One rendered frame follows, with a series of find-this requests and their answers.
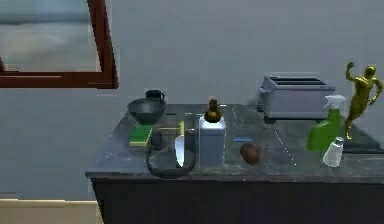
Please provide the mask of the white soap dispenser bottle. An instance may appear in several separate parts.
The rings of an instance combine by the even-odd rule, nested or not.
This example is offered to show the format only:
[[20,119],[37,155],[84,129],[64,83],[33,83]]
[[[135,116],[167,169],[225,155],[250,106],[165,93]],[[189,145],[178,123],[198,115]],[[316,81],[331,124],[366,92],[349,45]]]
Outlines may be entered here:
[[218,109],[216,99],[211,99],[208,109],[199,118],[198,150],[201,167],[221,166],[225,148],[226,123]]

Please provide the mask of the green spray bottle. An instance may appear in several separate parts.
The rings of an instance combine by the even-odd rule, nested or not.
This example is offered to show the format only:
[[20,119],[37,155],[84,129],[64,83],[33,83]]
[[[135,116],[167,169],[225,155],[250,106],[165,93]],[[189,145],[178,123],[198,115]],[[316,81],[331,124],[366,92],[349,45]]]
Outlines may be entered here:
[[307,139],[307,149],[309,151],[326,151],[331,142],[340,134],[342,115],[340,107],[345,102],[342,95],[327,95],[324,97],[326,104],[324,108],[328,110],[327,117],[314,125]]

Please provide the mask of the black kettle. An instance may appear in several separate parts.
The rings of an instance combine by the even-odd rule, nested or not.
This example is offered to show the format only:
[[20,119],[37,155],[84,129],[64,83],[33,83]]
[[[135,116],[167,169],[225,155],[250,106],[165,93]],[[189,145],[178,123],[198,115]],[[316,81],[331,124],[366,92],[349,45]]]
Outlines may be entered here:
[[165,100],[165,94],[160,90],[151,89],[145,92],[147,98],[156,98],[162,101]]

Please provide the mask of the grey metal bowl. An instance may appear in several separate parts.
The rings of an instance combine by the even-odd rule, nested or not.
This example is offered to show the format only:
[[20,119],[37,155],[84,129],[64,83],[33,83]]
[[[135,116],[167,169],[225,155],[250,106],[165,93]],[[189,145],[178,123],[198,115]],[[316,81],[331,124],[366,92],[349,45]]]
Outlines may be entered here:
[[128,104],[128,112],[141,125],[154,125],[164,115],[166,103],[157,98],[140,98]]

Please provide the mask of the green yellow sponge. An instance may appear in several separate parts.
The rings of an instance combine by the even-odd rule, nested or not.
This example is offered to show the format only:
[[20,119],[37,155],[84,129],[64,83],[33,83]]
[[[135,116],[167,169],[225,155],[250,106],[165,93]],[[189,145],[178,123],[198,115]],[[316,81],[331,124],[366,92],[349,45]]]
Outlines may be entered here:
[[129,145],[132,147],[146,147],[153,130],[152,125],[137,125],[129,135]]

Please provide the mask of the black frying pan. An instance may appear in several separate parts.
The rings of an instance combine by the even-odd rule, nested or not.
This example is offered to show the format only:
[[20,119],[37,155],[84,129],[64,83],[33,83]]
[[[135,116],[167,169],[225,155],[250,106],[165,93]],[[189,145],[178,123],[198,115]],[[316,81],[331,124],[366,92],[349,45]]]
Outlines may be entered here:
[[197,155],[196,155],[196,146],[195,146],[195,134],[193,131],[187,130],[185,132],[185,151],[188,150],[192,154],[192,161],[182,168],[172,168],[172,169],[161,169],[154,168],[150,162],[150,156],[154,150],[160,150],[162,147],[162,134],[160,131],[154,131],[150,138],[150,146],[146,151],[146,166],[148,171],[156,177],[162,179],[176,179],[187,176],[195,168]]

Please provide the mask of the brown potato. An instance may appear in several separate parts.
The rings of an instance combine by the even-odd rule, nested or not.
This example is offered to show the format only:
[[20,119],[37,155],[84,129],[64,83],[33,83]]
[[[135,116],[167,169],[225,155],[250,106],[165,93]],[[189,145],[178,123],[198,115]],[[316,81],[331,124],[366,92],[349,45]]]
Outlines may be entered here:
[[260,162],[260,152],[254,144],[244,143],[240,147],[240,155],[247,164],[255,165]]

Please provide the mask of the dark kitchen counter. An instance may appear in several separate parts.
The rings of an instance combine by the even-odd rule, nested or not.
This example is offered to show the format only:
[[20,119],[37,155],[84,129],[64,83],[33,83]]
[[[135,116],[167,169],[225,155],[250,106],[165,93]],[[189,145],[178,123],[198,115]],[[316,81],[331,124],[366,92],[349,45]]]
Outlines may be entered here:
[[[196,127],[200,104],[171,104],[158,123]],[[384,224],[384,146],[356,133],[340,165],[323,164],[306,138],[312,122],[264,122],[252,106],[227,105],[223,163],[201,166],[179,179],[159,179],[146,166],[146,151],[132,147],[135,124],[126,115],[86,172],[105,224]],[[154,168],[176,165],[175,130],[161,130],[163,148],[150,156]],[[248,136],[252,142],[234,142]],[[247,164],[244,143],[254,144],[260,162]]]

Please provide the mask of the grey metal toaster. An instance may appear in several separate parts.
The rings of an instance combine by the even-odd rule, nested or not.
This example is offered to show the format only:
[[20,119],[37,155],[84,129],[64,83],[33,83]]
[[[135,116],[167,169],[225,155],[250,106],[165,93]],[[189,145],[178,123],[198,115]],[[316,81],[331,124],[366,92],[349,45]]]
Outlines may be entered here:
[[316,77],[265,76],[258,89],[257,111],[264,120],[322,120],[327,117],[325,96],[335,87]]

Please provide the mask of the brown framed window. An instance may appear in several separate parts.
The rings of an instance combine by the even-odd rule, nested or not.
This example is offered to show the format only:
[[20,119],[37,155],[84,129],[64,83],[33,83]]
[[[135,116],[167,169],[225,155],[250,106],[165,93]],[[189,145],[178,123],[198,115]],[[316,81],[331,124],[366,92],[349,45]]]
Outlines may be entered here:
[[100,72],[6,71],[0,58],[0,88],[96,88],[119,87],[105,0],[87,0]]

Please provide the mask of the white salt shaker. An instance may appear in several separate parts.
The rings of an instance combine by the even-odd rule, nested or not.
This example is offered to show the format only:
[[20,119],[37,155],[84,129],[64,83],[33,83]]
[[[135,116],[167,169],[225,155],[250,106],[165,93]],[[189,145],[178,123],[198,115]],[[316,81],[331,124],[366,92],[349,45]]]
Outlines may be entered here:
[[323,155],[323,163],[329,167],[338,167],[343,154],[344,139],[336,137]]

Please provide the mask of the gold human statue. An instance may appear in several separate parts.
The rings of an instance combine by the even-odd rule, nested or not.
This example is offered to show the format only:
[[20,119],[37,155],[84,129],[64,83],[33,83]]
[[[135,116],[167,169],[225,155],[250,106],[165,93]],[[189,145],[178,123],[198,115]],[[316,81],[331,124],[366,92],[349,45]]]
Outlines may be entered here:
[[354,62],[350,61],[346,66],[345,72],[345,78],[355,84],[355,93],[351,98],[349,113],[344,122],[344,133],[347,140],[352,139],[351,129],[353,121],[365,112],[368,105],[373,105],[376,102],[384,89],[383,82],[375,76],[375,66],[368,65],[362,76],[353,76],[351,69],[354,66]]

